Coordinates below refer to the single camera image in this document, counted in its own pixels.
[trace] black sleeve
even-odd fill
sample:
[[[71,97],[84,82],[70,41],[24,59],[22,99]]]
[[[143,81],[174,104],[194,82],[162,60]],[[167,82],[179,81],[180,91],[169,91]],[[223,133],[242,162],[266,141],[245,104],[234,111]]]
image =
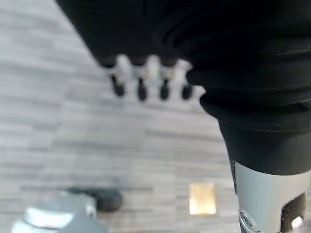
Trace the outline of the black sleeve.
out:
[[[132,0],[55,0],[94,59],[105,66],[107,57],[157,54],[174,58],[151,39],[151,29],[139,16],[142,4]]]
[[[277,175],[311,169],[310,0],[138,0],[154,40],[193,65],[229,157]]]

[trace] gray metal part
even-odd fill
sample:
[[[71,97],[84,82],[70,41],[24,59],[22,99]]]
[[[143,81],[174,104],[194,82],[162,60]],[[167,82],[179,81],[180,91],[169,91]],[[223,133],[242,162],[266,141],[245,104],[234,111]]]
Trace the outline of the gray metal part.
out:
[[[99,222],[95,219],[83,215],[76,216],[70,224],[61,229],[58,233],[107,233]]]
[[[251,170],[235,164],[235,178],[240,211],[252,221],[252,228],[242,233],[277,233],[285,204],[306,192],[310,186],[311,171],[291,176],[276,176]]]
[[[58,230],[37,228],[19,219],[13,224],[10,233],[58,233]]]
[[[234,192],[237,195],[238,191],[237,191],[237,181],[235,178],[235,162],[230,160],[230,166],[231,166],[231,173],[232,173],[233,184],[234,184]]]
[[[96,201],[93,197],[83,194],[67,194],[57,196],[48,200],[40,201],[27,208],[23,219],[33,226],[40,227],[42,217],[46,215],[59,216],[69,214],[71,216],[86,216],[87,210],[93,209],[93,218],[96,218]],[[32,215],[30,210],[42,214],[42,217]]]
[[[174,78],[174,67],[160,65],[160,78],[172,80]]]
[[[148,78],[148,70],[146,65],[142,66],[132,65],[132,69],[133,69],[133,76],[135,79],[142,78],[145,80]]]
[[[117,62],[117,64],[114,67],[110,68],[105,67],[103,70],[108,77],[110,77],[111,75],[115,75],[117,77],[117,83],[119,84],[125,83],[126,80],[122,73],[122,69],[120,67],[119,62]]]

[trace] screw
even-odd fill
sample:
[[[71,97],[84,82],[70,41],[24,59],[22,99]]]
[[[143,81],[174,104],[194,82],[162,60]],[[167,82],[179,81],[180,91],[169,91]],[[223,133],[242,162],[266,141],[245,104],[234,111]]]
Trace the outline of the screw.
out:
[[[240,217],[247,226],[251,227],[253,225],[251,220],[248,218],[248,216],[245,213],[240,212]]]

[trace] black fabric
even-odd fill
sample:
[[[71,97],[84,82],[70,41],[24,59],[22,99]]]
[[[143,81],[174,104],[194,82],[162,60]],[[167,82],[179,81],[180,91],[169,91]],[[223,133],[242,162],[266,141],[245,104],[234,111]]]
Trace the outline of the black fabric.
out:
[[[155,48],[190,61],[231,158],[279,175],[311,169],[310,0],[57,2],[98,61]]]
[[[172,51],[151,39],[150,28],[138,19],[138,8],[133,8],[130,0],[56,2],[100,65],[104,65],[107,56],[118,54],[126,54],[133,59],[150,54],[175,57]]]
[[[129,56],[131,63],[135,66],[143,66],[147,62],[147,56]]]
[[[105,68],[112,68],[117,64],[117,56],[105,56],[101,58],[101,65]]]
[[[177,57],[160,57],[160,63],[165,67],[173,67],[174,65],[176,65],[177,60]]]

